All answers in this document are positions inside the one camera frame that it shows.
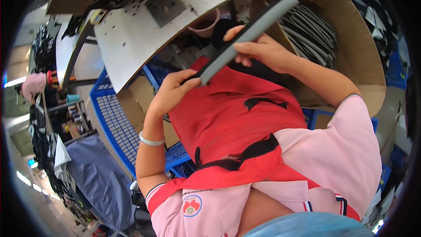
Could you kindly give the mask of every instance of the white table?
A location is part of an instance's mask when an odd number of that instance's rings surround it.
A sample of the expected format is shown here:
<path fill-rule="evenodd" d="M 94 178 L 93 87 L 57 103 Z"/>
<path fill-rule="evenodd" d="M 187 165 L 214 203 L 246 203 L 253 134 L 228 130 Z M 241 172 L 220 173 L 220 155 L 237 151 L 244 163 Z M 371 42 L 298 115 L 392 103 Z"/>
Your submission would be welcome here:
<path fill-rule="evenodd" d="M 82 30 L 74 36 L 66 36 L 63 39 L 64 32 L 68 23 L 61 24 L 60 30 L 55 41 L 55 64 L 57 70 L 57 78 L 62 88 L 77 87 L 81 85 L 94 84 L 96 79 L 78 80 L 70 82 L 70 76 L 75 66 L 77 56 L 85 43 L 97 44 L 93 26 L 89 22 L 91 11 L 83 24 Z"/>
<path fill-rule="evenodd" d="M 170 40 L 198 18 L 229 0 L 181 0 L 187 9 L 162 29 L 147 10 L 144 4 L 147 0 L 139 1 L 129 0 L 128 6 L 109 12 L 94 27 L 104 65 L 116 93 Z"/>

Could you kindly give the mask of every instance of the blue cloth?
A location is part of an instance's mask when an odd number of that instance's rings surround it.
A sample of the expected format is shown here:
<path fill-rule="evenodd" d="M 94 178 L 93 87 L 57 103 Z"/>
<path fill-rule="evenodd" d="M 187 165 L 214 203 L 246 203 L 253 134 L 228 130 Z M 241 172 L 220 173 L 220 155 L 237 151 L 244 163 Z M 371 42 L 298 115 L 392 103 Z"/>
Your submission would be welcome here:
<path fill-rule="evenodd" d="M 333 213 L 298 212 L 257 226 L 243 237 L 369 237 L 375 236 L 360 222 Z"/>
<path fill-rule="evenodd" d="M 71 157 L 67 168 L 91 203 L 92 213 L 113 230 L 123 231 L 134 224 L 131 180 L 101 139 L 91 135 L 67 145 L 66 150 Z"/>

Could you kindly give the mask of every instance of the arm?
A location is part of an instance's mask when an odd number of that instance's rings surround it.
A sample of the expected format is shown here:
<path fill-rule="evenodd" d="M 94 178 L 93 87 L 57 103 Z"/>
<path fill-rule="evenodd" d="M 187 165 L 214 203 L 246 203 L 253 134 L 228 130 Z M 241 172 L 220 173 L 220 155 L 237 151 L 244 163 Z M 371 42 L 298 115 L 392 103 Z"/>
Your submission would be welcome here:
<path fill-rule="evenodd" d="M 224 40 L 232 39 L 243 27 L 227 31 Z M 351 94 L 361 95 L 355 84 L 340 72 L 292 54 L 267 34 L 262 34 L 255 42 L 236 43 L 234 49 L 239 52 L 235 62 L 250 67 L 250 59 L 255 58 L 278 73 L 296 77 L 334 107 Z"/>
<path fill-rule="evenodd" d="M 142 136 L 150 141 L 160 141 L 164 138 L 162 117 L 176 107 L 184 95 L 199 85 L 200 79 L 195 78 L 180 83 L 197 71 L 185 70 L 169 74 L 152 100 L 146 113 Z M 136 178 L 140 191 L 145 196 L 156 185 L 168 181 L 164 173 L 165 150 L 164 145 L 150 146 L 140 142 L 136 157 Z"/>
<path fill-rule="evenodd" d="M 282 70 L 312 88 L 334 107 L 352 94 L 361 96 L 360 90 L 345 75 L 296 55 Z"/>

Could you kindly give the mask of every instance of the metal plate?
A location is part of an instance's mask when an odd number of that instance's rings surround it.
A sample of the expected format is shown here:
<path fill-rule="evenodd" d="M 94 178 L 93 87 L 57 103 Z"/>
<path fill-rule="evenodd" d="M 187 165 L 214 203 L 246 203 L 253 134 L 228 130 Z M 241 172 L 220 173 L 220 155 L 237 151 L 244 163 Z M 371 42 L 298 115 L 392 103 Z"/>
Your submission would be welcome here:
<path fill-rule="evenodd" d="M 160 28 L 187 9 L 180 0 L 148 0 L 145 5 Z"/>

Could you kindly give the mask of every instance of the hand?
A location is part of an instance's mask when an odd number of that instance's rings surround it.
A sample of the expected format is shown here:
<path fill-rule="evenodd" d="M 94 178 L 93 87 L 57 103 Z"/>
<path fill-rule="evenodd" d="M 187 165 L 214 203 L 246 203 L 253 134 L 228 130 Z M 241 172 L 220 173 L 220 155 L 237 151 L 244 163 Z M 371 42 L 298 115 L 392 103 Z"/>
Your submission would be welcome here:
<path fill-rule="evenodd" d="M 240 25 L 228 30 L 224 41 L 233 39 L 243 28 L 244 26 Z M 235 43 L 234 49 L 239 52 L 235 57 L 236 63 L 250 67 L 250 59 L 256 59 L 278 73 L 285 73 L 286 66 L 296 57 L 266 33 L 263 33 L 254 42 Z"/>
<path fill-rule="evenodd" d="M 200 78 L 194 78 L 180 86 L 180 83 L 183 80 L 195 73 L 197 73 L 197 71 L 188 69 L 168 74 L 162 82 L 158 93 L 149 105 L 148 113 L 151 112 L 158 117 L 162 117 L 174 109 L 182 101 L 187 92 L 200 84 Z"/>

